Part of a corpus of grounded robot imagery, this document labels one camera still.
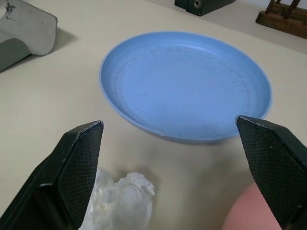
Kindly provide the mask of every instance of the table surface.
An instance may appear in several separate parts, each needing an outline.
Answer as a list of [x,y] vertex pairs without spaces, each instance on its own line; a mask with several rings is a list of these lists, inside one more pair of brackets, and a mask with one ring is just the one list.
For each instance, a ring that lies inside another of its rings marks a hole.
[[185,145],[154,137],[121,118],[100,90],[107,52],[145,32],[195,32],[248,54],[272,84],[267,119],[307,144],[307,41],[254,23],[260,9],[235,2],[200,18],[173,0],[28,2],[58,17],[58,38],[53,53],[0,73],[0,214],[64,132],[103,120],[99,168],[114,178],[140,172],[153,182],[150,230],[221,228],[252,183],[240,138]]

